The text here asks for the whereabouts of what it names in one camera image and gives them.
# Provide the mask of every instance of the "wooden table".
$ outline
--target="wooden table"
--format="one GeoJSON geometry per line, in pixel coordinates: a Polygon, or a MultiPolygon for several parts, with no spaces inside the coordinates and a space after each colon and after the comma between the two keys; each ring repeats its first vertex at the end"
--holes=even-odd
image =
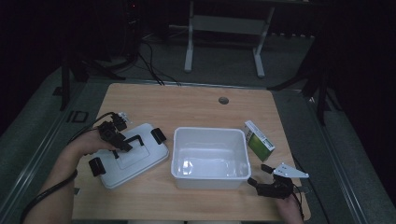
{"type": "MultiPolygon", "coordinates": [[[[167,137],[170,156],[161,164],[115,188],[106,189],[93,177],[85,157],[78,166],[73,219],[146,220],[280,220],[274,199],[258,196],[248,183],[239,189],[178,189],[171,175],[173,136],[177,127],[242,129],[251,119],[274,143],[275,151],[265,164],[281,162],[294,166],[272,93],[213,87],[179,87],[112,84],[99,110],[126,112],[134,122],[128,130],[143,123],[160,128],[167,137]],[[219,103],[227,97],[229,103],[219,103]]],[[[252,177],[273,183],[271,175],[260,169],[262,162],[248,149],[252,177]]],[[[299,179],[293,179],[300,186],[299,179]]],[[[303,195],[305,219],[310,211],[303,195]]]]}

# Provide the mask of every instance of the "green box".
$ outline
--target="green box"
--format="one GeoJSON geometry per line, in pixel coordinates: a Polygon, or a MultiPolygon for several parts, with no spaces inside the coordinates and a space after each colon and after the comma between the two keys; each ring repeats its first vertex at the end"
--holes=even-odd
{"type": "Polygon", "coordinates": [[[259,128],[251,121],[245,122],[244,128],[247,145],[254,151],[261,161],[268,160],[268,157],[274,151],[275,146],[260,131],[259,128]]]}

